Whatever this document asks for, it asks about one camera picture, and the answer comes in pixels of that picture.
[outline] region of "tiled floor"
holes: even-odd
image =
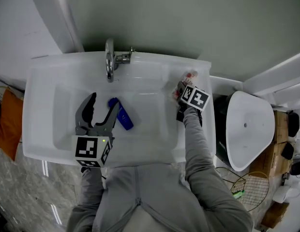
[[[185,176],[185,163],[174,164]],[[258,224],[271,204],[281,178],[270,179],[265,201],[251,212]],[[10,231],[63,232],[76,204],[81,180],[80,167],[43,162],[23,155],[19,145],[15,162],[0,149],[0,207]]]

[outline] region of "blue object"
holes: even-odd
[[[108,101],[108,106],[112,107],[113,104],[115,104],[118,100],[118,98],[111,98]],[[126,111],[124,110],[121,102],[119,101],[120,107],[119,107],[119,112],[118,112],[118,120],[120,121],[121,125],[123,125],[123,127],[128,131],[129,129],[131,129],[134,125],[130,119],[130,117],[128,116],[128,114],[126,113]]]

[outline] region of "person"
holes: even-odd
[[[68,232],[251,232],[250,214],[216,172],[195,108],[184,111],[186,180],[170,164],[84,169]]]

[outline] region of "gray sleeve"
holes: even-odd
[[[213,232],[251,232],[253,220],[216,172],[196,109],[184,112],[186,179]]]
[[[81,180],[81,192],[77,206],[72,210],[67,232],[91,232],[104,187],[100,168],[87,168]]]

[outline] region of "faucet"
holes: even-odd
[[[109,38],[105,44],[105,63],[107,81],[112,83],[114,80],[113,72],[118,68],[119,64],[129,64],[131,62],[133,48],[130,47],[128,54],[116,55],[113,48],[113,39]]]

